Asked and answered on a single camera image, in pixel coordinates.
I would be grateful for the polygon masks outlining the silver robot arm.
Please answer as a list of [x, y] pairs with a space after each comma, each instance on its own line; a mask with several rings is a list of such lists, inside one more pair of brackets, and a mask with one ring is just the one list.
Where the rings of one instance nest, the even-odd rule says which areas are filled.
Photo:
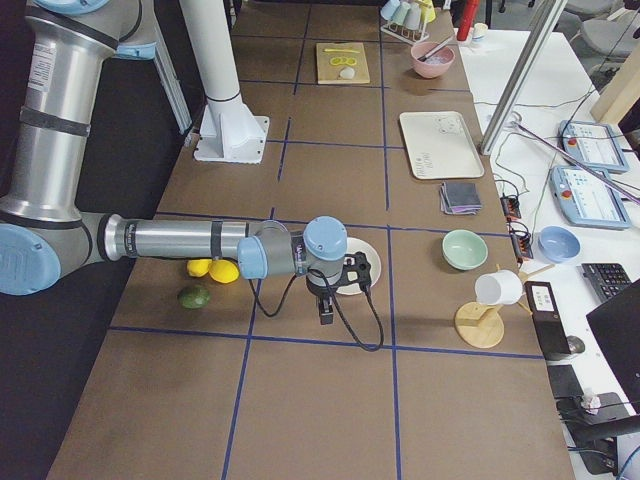
[[347, 232], [330, 216], [300, 233], [282, 224], [125, 219], [75, 204], [103, 62], [170, 61], [150, 1], [31, 1], [35, 34], [16, 160], [1, 200], [1, 290], [30, 295], [98, 261], [123, 257], [233, 259], [241, 275], [302, 276], [323, 324], [348, 281]]

